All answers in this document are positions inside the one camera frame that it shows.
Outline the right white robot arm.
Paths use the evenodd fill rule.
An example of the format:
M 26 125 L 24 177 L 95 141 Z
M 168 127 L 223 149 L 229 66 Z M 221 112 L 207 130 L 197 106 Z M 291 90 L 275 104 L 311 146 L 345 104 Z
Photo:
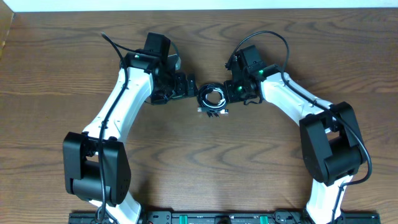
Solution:
M 345 190 L 368 176 L 354 180 L 359 167 L 370 164 L 353 108 L 346 102 L 333 104 L 296 84 L 277 65 L 226 66 L 233 78 L 225 83 L 229 102 L 250 103 L 259 97 L 272 103 L 300 129 L 302 157 L 313 178 L 304 220 L 309 223 L 361 223 L 341 211 Z

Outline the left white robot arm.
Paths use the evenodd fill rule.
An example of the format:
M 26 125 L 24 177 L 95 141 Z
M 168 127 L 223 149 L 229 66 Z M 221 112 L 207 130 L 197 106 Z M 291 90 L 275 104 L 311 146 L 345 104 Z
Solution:
M 129 192 L 131 170 L 124 143 L 146 100 L 162 105 L 196 95 L 195 76 L 180 72 L 180 62 L 177 54 L 129 52 L 96 118 L 63 140 L 66 191 L 98 208 L 88 223 L 138 223 L 142 208 Z

